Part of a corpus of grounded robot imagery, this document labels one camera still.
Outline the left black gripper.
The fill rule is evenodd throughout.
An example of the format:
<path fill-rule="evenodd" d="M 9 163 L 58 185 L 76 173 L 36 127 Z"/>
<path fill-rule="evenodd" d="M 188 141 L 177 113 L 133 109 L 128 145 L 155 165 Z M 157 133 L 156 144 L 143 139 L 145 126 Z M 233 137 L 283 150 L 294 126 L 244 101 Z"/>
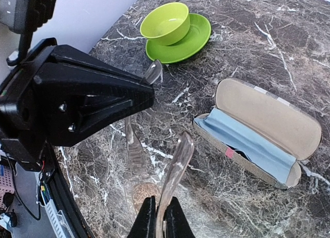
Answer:
<path fill-rule="evenodd" d="M 55 146 L 71 147 L 154 103 L 154 89 L 145 82 L 57 83 L 58 65 L 43 64 L 56 44 L 55 38 L 41 40 L 1 84 L 1 149 L 26 171 L 42 169 L 46 136 Z"/>

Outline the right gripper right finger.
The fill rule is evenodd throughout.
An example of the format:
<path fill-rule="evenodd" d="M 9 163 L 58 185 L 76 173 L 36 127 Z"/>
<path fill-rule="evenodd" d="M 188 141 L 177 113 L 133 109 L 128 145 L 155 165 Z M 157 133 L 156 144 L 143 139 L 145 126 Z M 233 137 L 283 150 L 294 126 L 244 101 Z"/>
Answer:
<path fill-rule="evenodd" d="M 176 197 L 173 197 L 166 214 L 165 237 L 169 238 L 195 238 L 189 223 L 184 215 L 180 203 Z"/>

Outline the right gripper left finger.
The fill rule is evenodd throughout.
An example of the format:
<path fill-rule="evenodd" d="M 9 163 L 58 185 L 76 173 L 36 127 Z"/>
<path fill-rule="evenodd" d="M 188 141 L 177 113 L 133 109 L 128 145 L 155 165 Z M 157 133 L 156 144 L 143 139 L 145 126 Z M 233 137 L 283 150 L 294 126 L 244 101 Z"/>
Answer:
<path fill-rule="evenodd" d="M 127 238 L 155 238 L 156 199 L 147 197 L 135 219 Z"/>

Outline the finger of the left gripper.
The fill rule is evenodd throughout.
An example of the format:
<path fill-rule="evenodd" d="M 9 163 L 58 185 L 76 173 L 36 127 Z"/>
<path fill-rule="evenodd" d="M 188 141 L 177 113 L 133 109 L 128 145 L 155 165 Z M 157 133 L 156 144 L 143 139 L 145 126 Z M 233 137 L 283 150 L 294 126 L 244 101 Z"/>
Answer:
<path fill-rule="evenodd" d="M 64 85 L 101 83 L 104 80 L 125 80 L 134 85 L 144 85 L 142 78 L 106 64 L 69 45 L 57 45 L 51 52 L 57 63 L 55 80 Z"/>

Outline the plaid sunglasses case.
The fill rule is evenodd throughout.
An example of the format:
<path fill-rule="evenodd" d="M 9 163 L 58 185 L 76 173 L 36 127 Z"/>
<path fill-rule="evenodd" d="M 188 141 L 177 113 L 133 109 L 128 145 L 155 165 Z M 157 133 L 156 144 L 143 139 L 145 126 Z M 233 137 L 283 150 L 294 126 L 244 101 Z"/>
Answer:
<path fill-rule="evenodd" d="M 197 132 L 228 158 L 266 183 L 283 190 L 295 187 L 302 175 L 300 162 L 312 156 L 321 142 L 322 128 L 319 122 L 288 101 L 237 78 L 220 81 L 214 99 L 214 108 L 223 111 L 293 156 L 295 163 L 287 182 L 279 182 L 250 162 L 243 152 L 218 141 L 193 120 Z M 204 118 L 209 113 L 196 117 Z"/>

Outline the light blue cleaning cloth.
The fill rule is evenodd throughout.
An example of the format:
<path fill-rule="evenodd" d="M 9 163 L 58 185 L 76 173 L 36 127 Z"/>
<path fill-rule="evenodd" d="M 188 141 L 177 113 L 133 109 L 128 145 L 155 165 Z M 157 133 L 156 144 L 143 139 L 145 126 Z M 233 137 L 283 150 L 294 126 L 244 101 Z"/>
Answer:
<path fill-rule="evenodd" d="M 194 121 L 218 141 L 243 152 L 250 162 L 279 182 L 287 182 L 295 159 L 257 132 L 217 108 Z"/>

